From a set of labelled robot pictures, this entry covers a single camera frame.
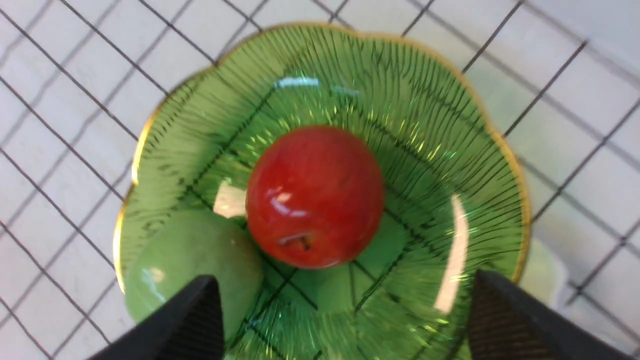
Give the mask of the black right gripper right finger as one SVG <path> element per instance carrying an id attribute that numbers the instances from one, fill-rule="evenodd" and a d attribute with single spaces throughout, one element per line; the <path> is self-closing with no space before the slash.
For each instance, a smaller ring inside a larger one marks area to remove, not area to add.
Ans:
<path id="1" fill-rule="evenodd" d="M 628 360 L 498 272 L 474 276 L 467 338 L 474 360 Z"/>

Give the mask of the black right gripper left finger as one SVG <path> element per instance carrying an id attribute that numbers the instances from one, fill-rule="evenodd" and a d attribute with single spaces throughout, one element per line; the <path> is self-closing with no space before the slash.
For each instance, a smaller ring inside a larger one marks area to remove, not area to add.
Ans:
<path id="1" fill-rule="evenodd" d="M 221 360 L 225 356 L 218 281 L 199 275 L 92 360 Z"/>

